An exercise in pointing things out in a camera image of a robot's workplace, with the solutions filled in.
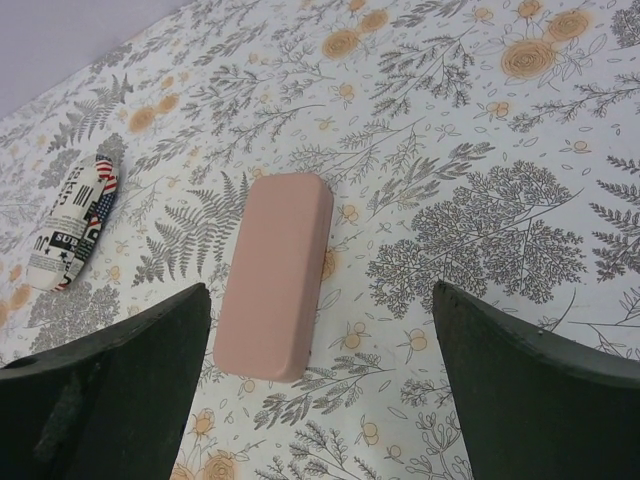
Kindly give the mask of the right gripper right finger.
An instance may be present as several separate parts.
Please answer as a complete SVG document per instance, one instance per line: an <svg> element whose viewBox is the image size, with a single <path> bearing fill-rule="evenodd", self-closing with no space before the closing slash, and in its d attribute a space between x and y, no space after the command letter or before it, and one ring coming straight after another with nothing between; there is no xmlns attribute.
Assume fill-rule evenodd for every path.
<svg viewBox="0 0 640 480"><path fill-rule="evenodd" d="M475 478L638 478L638 362L443 281L433 317Z"/></svg>

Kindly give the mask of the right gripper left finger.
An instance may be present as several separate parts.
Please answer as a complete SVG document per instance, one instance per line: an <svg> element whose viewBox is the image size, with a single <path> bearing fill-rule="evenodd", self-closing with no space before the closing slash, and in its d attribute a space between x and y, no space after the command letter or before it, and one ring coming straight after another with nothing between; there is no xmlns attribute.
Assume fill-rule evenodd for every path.
<svg viewBox="0 0 640 480"><path fill-rule="evenodd" d="M108 328L1 370L4 479L167 479L209 338L194 284Z"/></svg>

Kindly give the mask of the pink glasses case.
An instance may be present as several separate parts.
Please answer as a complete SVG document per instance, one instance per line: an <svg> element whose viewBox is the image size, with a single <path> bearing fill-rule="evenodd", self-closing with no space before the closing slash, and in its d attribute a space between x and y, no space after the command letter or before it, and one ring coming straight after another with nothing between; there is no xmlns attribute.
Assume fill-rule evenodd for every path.
<svg viewBox="0 0 640 480"><path fill-rule="evenodd" d="M332 210L316 174L271 175L251 186L213 346L221 371L283 383L302 376Z"/></svg>

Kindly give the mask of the flag print glasses case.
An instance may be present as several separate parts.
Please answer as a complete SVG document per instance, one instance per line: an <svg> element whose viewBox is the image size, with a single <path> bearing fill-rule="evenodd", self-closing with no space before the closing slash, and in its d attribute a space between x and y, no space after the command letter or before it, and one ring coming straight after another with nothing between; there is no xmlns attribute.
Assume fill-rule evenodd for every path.
<svg viewBox="0 0 640 480"><path fill-rule="evenodd" d="M62 291L90 258L114 204L119 163L102 154L76 162L38 232L27 265L27 283Z"/></svg>

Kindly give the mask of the floral table mat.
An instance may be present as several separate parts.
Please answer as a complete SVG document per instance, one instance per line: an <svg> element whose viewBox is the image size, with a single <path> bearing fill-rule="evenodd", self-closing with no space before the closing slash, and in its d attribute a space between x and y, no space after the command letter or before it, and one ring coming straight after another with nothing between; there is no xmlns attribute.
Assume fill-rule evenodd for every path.
<svg viewBox="0 0 640 480"><path fill-rule="evenodd" d="M72 166L119 163L62 291L27 283ZM635 1L196 1L1 122L1 361L202 282L218 315L249 188L334 195L310 365L206 357L174 479L469 479L431 315L444 280L639 357Z"/></svg>

